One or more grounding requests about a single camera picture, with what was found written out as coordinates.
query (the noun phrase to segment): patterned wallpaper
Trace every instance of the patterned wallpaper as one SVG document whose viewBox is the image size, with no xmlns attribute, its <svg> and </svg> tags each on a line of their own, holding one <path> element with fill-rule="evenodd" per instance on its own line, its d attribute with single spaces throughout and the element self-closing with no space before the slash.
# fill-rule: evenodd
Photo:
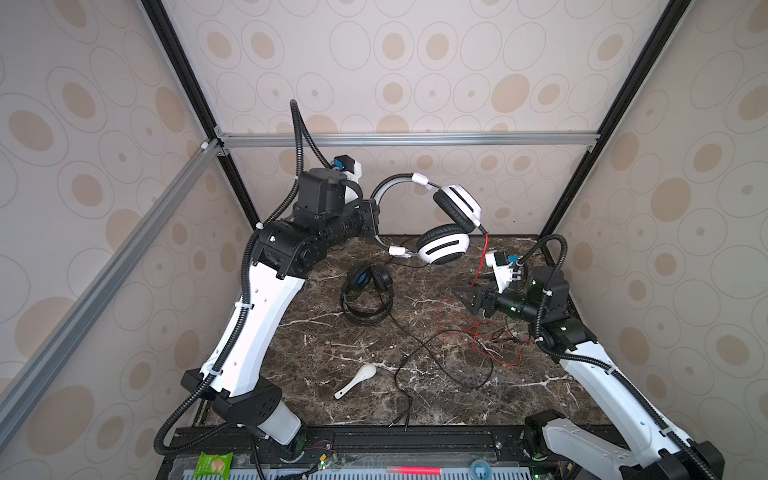
<svg viewBox="0 0 768 480">
<path fill-rule="evenodd" d="M 654 403 L 768 471 L 768 1 L 698 2 L 558 231 L 589 326 Z"/>
<path fill-rule="evenodd" d="M 240 291 L 250 227 L 225 182 L 204 171 L 0 455 L 1 480 L 155 478 L 181 375 L 213 352 Z"/>
<path fill-rule="evenodd" d="M 389 175 L 419 172 L 440 185 L 461 184 L 483 208 L 490 233 L 531 234 L 543 228 L 584 155 L 584 145 L 500 147 L 324 147 L 326 158 L 348 154 L 362 164 L 362 191 L 369 196 Z M 264 218 L 288 194 L 296 173 L 293 148 L 238 148 L 235 164 Z M 320 167 L 305 150 L 305 169 Z M 452 223 L 432 200 L 434 190 L 395 185 L 383 198 L 379 230 L 421 234 Z"/>
<path fill-rule="evenodd" d="M 0 7 L 0 389 L 201 142 L 130 0 Z"/>
<path fill-rule="evenodd" d="M 235 133 L 587 130 L 662 0 L 166 0 Z"/>
</svg>

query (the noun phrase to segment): white spoon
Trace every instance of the white spoon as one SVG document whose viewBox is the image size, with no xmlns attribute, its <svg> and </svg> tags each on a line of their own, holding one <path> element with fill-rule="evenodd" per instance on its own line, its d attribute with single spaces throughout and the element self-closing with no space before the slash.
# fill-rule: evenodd
<svg viewBox="0 0 768 480">
<path fill-rule="evenodd" d="M 357 385 L 363 380 L 367 380 L 371 378 L 375 374 L 376 374 L 376 366 L 371 365 L 370 363 L 366 363 L 365 365 L 360 367 L 360 370 L 357 371 L 357 373 L 352 378 L 352 380 L 350 380 L 349 383 L 347 383 L 343 389 L 334 393 L 333 396 L 336 397 L 336 400 L 342 398 L 353 386 Z"/>
</svg>

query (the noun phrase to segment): red marker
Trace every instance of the red marker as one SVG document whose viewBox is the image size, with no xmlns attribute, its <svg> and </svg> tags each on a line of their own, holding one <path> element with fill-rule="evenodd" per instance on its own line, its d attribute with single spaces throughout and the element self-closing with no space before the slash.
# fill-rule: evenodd
<svg viewBox="0 0 768 480">
<path fill-rule="evenodd" d="M 398 467 L 389 465 L 386 468 L 387 473 L 402 473 L 405 475 L 442 475 L 440 467 Z"/>
</svg>

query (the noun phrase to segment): headphones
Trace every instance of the headphones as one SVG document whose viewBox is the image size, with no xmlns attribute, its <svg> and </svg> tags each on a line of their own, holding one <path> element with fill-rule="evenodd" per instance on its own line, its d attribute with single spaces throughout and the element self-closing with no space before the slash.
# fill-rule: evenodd
<svg viewBox="0 0 768 480">
<path fill-rule="evenodd" d="M 373 286 L 377 292 L 387 294 L 387 301 L 374 311 L 360 310 L 349 305 L 347 296 L 351 292 L 362 292 L 371 280 L 373 280 Z M 392 310 L 395 299 L 395 290 L 392 285 L 392 275 L 389 274 L 389 270 L 383 263 L 356 263 L 349 268 L 346 274 L 346 283 L 339 297 L 341 310 L 349 321 L 357 325 L 376 325 L 384 320 Z"/>
<path fill-rule="evenodd" d="M 371 198 L 381 203 L 384 193 L 393 185 L 404 182 L 415 182 L 427 189 L 437 187 L 438 190 L 432 195 L 432 199 L 444 211 L 454 223 L 440 225 L 439 227 L 427 230 L 416 241 L 416 252 L 419 257 L 427 263 L 442 265 L 461 258 L 469 248 L 469 233 L 476 227 L 483 228 L 480 224 L 481 208 L 480 204 L 472 198 L 464 187 L 460 185 L 450 185 L 440 187 L 429 181 L 427 177 L 421 174 L 400 174 L 392 175 L 385 179 L 373 191 Z M 397 257 L 411 257 L 414 253 L 404 247 L 388 247 L 376 236 L 376 241 L 384 248 L 389 250 L 390 255 Z"/>
</svg>

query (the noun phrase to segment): green wrapper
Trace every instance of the green wrapper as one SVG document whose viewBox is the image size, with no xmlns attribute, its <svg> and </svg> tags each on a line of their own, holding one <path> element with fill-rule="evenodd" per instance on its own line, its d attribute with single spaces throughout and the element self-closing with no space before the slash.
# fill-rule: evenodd
<svg viewBox="0 0 768 480">
<path fill-rule="evenodd" d="M 197 460 L 197 467 L 194 469 L 192 478 L 199 478 L 205 475 L 221 475 L 221 478 L 227 480 L 230 477 L 230 465 L 232 464 L 232 454 L 226 455 L 200 455 Z"/>
</svg>

